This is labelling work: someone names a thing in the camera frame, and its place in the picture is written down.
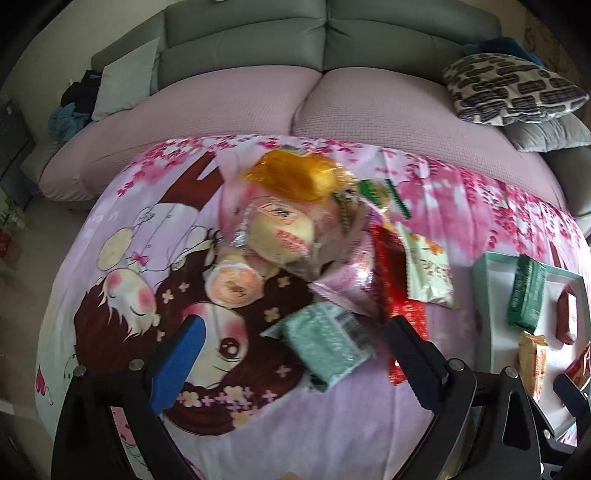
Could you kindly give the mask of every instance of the barcode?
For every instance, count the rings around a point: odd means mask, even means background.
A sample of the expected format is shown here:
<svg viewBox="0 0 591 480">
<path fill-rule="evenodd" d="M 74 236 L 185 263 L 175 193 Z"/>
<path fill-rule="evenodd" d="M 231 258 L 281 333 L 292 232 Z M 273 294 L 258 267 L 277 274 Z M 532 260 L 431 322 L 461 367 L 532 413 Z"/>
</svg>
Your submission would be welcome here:
<svg viewBox="0 0 591 480">
<path fill-rule="evenodd" d="M 371 348 L 371 342 L 361 324 L 351 312 L 343 312 L 336 318 L 336 323 L 340 325 L 343 331 L 349 336 L 351 341 L 359 348 L 366 350 Z"/>
</svg>

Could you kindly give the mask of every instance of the blue blanket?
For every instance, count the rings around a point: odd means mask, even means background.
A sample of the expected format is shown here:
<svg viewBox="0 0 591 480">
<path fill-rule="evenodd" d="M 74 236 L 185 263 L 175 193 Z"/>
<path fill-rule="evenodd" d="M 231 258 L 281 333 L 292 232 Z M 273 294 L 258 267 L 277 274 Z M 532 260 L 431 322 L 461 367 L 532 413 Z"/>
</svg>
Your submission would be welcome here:
<svg viewBox="0 0 591 480">
<path fill-rule="evenodd" d="M 58 143 L 66 143 L 90 121 L 88 113 L 76 113 L 74 103 L 58 107 L 49 117 L 49 133 Z"/>
</svg>

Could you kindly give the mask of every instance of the pink sofa cover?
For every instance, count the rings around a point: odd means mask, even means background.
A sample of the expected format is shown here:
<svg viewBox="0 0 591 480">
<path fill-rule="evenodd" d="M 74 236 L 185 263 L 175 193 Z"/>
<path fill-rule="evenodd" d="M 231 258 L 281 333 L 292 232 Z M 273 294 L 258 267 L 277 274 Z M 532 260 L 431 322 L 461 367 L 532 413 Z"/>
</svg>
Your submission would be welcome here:
<svg viewBox="0 0 591 480">
<path fill-rule="evenodd" d="M 137 153 L 188 135 L 289 135 L 293 116 L 320 73 L 268 65 L 197 75 L 159 91 L 133 110 L 87 126 L 51 159 L 40 190 L 52 200 L 101 194 Z"/>
<path fill-rule="evenodd" d="M 328 72 L 299 112 L 293 135 L 397 148 L 471 168 L 560 209 L 563 191 L 537 153 L 519 153 L 500 128 L 457 118 L 447 89 L 389 70 Z"/>
</svg>

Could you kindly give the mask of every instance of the round snack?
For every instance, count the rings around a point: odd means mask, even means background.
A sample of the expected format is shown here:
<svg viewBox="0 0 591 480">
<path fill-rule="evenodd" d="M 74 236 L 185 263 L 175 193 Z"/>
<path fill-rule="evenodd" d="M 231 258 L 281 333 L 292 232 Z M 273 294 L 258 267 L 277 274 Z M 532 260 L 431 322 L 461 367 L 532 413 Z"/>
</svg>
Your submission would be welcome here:
<svg viewBox="0 0 591 480">
<path fill-rule="evenodd" d="M 262 297 L 263 281 L 246 263 L 222 261 L 205 282 L 205 292 L 212 302 L 235 309 Z"/>
<path fill-rule="evenodd" d="M 270 199 L 256 207 L 248 228 L 248 246 L 260 257 L 287 265 L 308 257 L 314 222 L 292 206 Z"/>
</svg>

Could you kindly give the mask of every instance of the tray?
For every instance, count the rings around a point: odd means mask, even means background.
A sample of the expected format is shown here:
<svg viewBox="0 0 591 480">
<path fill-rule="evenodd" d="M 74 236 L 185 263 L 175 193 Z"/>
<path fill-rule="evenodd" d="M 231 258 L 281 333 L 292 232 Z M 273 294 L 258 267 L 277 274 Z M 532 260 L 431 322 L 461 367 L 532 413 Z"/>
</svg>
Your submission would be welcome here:
<svg viewBox="0 0 591 480">
<path fill-rule="evenodd" d="M 552 383 L 580 355 L 591 339 L 591 319 L 583 277 L 562 268 L 545 266 L 544 301 L 534 333 L 546 336 L 548 363 L 538 405 L 558 437 L 570 428 L 574 418 L 552 390 Z M 517 364 L 519 334 L 522 330 L 509 325 L 506 320 L 516 269 L 517 257 L 495 252 L 484 253 L 472 266 L 476 309 L 482 322 L 476 351 L 478 371 L 497 374 L 504 367 Z M 570 285 L 577 297 L 578 325 L 574 345 L 565 345 L 556 339 L 556 300 L 566 285 Z M 585 389 L 588 395 L 590 389 L 591 385 Z"/>
</svg>

